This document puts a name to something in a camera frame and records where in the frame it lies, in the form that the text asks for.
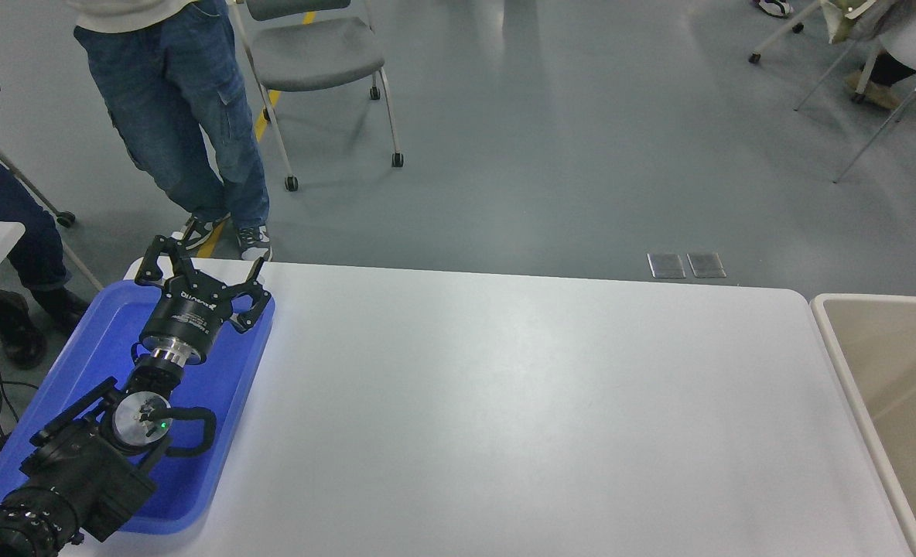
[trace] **person's leg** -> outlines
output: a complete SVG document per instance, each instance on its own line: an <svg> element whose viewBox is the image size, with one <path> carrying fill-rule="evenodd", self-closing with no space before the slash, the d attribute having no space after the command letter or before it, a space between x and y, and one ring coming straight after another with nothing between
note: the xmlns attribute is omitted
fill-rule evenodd
<svg viewBox="0 0 916 557"><path fill-rule="evenodd" d="M161 41L166 78L178 86L214 145L235 228L265 225L269 193L225 4L189 4L163 22Z"/></svg>
<svg viewBox="0 0 916 557"><path fill-rule="evenodd" d="M70 279L63 244L52 217L0 163L0 221L20 222L26 232L8 254L27 289L58 289Z"/></svg>
<svg viewBox="0 0 916 557"><path fill-rule="evenodd" d="M913 68L895 60L889 53L882 53L881 56L878 56L878 60L875 61L874 68L871 70L871 81L875 82L875 84L890 87L897 84L901 79L913 77L915 74L916 71Z"/></svg>
<svg viewBox="0 0 916 557"><path fill-rule="evenodd" d="M15 268L24 288L30 290L32 297L59 328L67 334L71 333L89 304L65 288L71 275L63 264L63 243L52 217L1 163L0 221L20 222L26 229L8 253L9 263ZM22 309L15 304L13 296L0 295L0 300L3 304L0 306L2 320L6 321L2 311L9 315L27 311L27 306ZM8 336L10 323L17 328L27 328L30 322L26 321L27 318L12 318L9 323L2 324L2 334Z"/></svg>
<svg viewBox="0 0 916 557"><path fill-rule="evenodd" d="M77 27L73 35L135 165L197 219L218 220L227 214L224 188L189 105L164 78L160 31L159 25L118 34Z"/></svg>

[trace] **chair caster wheel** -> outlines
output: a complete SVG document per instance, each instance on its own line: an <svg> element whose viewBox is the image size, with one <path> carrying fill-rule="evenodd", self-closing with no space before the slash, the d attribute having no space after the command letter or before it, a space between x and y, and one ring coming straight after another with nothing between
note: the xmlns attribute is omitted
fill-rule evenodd
<svg viewBox="0 0 916 557"><path fill-rule="evenodd" d="M56 222L63 228L69 228L73 226L73 223L77 222L77 216L69 211L62 211L56 213Z"/></svg>

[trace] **brown shoe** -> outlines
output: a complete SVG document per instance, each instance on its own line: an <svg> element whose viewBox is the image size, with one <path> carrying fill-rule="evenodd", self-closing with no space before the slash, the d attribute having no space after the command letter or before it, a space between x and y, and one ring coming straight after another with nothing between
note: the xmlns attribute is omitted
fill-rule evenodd
<svg viewBox="0 0 916 557"><path fill-rule="evenodd" d="M843 83L846 84L851 93L857 92L857 85L860 84L860 74L861 71L854 71L854 73L843 78ZM897 98L897 95L890 90L890 87L875 84L874 81L867 82L864 97L885 110L894 110L901 104L901 99Z"/></svg>

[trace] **blue tray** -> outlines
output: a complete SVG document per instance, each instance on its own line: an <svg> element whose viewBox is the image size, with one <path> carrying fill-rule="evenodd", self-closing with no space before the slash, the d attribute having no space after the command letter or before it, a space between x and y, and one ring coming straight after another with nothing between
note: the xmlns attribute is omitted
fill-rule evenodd
<svg viewBox="0 0 916 557"><path fill-rule="evenodd" d="M1 452L0 503L27 480L19 467L35 448L28 442L33 434L105 378L114 377L119 388L125 386L133 367L132 344L159 296L160 289L129 281L116 282L97 295ZM249 303L247 296L235 300L241 310ZM245 335L225 323L207 362L186 367L183 383L173 391L170 402L214 410L214 446L194 458L161 459L150 475L158 486L156 493L122 530L171 535L191 525L206 510L265 349L274 312L275 303L270 299L259 322ZM170 435L174 446L196 446L200 443L200 423L176 421Z"/></svg>

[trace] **yellow floor line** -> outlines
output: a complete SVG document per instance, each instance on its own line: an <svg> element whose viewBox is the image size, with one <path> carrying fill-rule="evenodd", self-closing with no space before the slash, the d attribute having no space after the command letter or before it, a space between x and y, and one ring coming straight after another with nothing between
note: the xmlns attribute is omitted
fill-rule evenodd
<svg viewBox="0 0 916 557"><path fill-rule="evenodd" d="M303 14L303 25L310 24L313 22L313 18L316 17L316 12L306 12ZM279 92L278 91L269 91L269 104L275 106L275 103L279 102ZM259 119L255 121L255 141L262 141L262 134L266 131L266 116L264 113L259 112ZM210 232L210 237L207 239L207 242L200 246L200 250L197 250L197 257L199 258L209 258L214 254L214 248L217 247L217 239L220 237L220 232L222 227L225 225L225 222L222 222L214 227L214 231Z"/></svg>

